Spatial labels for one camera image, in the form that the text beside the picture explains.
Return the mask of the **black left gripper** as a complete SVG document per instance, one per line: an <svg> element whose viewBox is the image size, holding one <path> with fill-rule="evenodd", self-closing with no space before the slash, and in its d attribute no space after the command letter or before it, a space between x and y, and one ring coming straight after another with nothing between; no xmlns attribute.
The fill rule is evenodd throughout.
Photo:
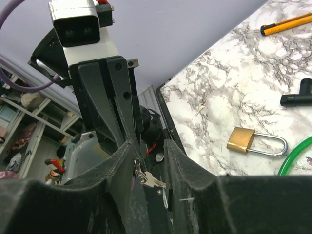
<svg viewBox="0 0 312 234"><path fill-rule="evenodd" d="M143 121L133 68L122 56L71 65L72 85L87 131L95 131L100 147L112 155L131 141L141 156Z"/></svg>

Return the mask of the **green cable lock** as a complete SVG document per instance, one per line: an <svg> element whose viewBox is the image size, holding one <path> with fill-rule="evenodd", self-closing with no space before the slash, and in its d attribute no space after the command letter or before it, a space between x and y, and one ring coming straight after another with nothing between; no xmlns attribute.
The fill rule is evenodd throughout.
<svg viewBox="0 0 312 234"><path fill-rule="evenodd" d="M281 167L278 170L277 175L283 176L287 175L288 171L290 170L291 165L294 163L294 161L297 159L297 157L304 152L307 148L309 148L312 145L312 137L305 139L304 141L300 142L285 158L283 161Z"/></svg>

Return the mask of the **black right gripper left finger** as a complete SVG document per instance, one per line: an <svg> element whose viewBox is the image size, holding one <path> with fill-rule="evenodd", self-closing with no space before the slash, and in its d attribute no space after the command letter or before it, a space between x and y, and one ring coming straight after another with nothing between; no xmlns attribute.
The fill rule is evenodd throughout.
<svg viewBox="0 0 312 234"><path fill-rule="evenodd" d="M63 185L35 179L0 182L3 234L129 234L133 220L136 140Z"/></svg>

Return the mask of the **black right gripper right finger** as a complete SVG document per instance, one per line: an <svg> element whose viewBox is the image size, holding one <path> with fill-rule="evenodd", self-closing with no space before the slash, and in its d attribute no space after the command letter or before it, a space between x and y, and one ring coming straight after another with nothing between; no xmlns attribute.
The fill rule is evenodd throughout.
<svg viewBox="0 0 312 234"><path fill-rule="evenodd" d="M215 176L171 139L164 157L174 233L311 233L310 176Z"/></svg>

